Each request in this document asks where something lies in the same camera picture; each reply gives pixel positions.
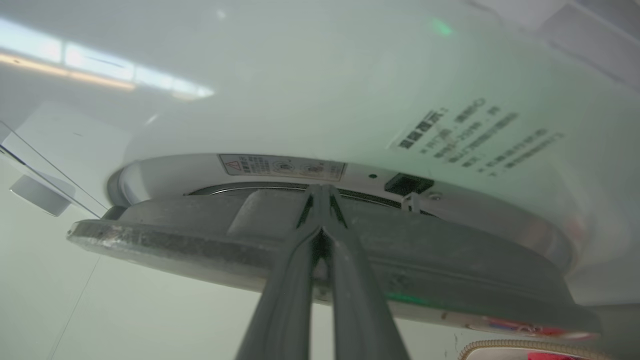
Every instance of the screw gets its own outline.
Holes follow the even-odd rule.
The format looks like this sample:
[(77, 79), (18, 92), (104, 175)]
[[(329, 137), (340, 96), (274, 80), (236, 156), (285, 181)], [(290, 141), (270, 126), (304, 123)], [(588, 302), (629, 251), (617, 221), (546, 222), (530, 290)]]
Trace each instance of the screw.
[(427, 195), (427, 198), (428, 198), (429, 200), (438, 201), (438, 200), (441, 200), (441, 199), (442, 199), (442, 193), (440, 193), (440, 192), (430, 192), (430, 193)]

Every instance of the orange light strip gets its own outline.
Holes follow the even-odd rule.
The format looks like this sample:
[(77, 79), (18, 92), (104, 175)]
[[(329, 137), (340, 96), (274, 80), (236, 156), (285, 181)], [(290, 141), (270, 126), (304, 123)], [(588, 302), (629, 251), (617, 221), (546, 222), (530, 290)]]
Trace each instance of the orange light strip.
[(128, 91), (131, 91), (136, 88), (136, 85), (132, 83), (126, 83), (124, 81), (118, 81), (118, 80), (111, 80), (111, 79), (103, 78), (102, 76), (89, 75), (83, 72), (72, 72), (69, 75), (69, 77), (74, 80), (86, 81), (88, 83), (111, 86), (114, 88), (121, 88)]
[(56, 75), (56, 76), (67, 76), (67, 75), (69, 75), (69, 71), (67, 71), (65, 69), (61, 69), (59, 67), (45, 65), (43, 63), (37, 63), (35, 61), (25, 60), (23, 58), (18, 58), (16, 56), (0, 54), (0, 62), (9, 64), (9, 65), (13, 65), (13, 66), (16, 66), (16, 67), (21, 67), (23, 69), (46, 72), (47, 74)]

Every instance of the white wall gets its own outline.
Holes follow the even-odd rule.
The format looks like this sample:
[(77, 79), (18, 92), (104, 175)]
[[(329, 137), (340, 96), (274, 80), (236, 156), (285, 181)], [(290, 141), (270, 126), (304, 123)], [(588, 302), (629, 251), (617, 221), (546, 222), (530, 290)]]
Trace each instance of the white wall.
[[(98, 257), (65, 241), (84, 215), (54, 218), (8, 191), (0, 160), (0, 359), (233, 359), (259, 294)], [(312, 359), (333, 359), (332, 309), (315, 305)], [(398, 320), (414, 360), (457, 359), (493, 334)]]

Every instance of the warning label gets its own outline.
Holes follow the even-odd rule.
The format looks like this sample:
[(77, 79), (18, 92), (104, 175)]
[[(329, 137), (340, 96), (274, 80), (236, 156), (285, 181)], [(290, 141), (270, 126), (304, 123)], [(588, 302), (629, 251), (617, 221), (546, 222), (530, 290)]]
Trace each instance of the warning label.
[(402, 133), (392, 148), (477, 174), (499, 176), (565, 137), (564, 133), (546, 127), (515, 131), (513, 125), (519, 118), (518, 112), (480, 97), (456, 111), (447, 108), (429, 111)]
[(278, 176), (340, 181), (346, 164), (268, 155), (220, 155), (229, 175)]

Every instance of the warning triangle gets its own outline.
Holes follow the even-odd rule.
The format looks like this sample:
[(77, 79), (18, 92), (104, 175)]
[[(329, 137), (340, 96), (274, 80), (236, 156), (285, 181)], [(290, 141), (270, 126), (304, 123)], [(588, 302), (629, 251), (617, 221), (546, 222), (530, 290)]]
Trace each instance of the warning triangle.
[(230, 167), (230, 168), (234, 168), (238, 171), (241, 171), (240, 169), (240, 163), (237, 161), (231, 161), (230, 163), (225, 163), (226, 166)]

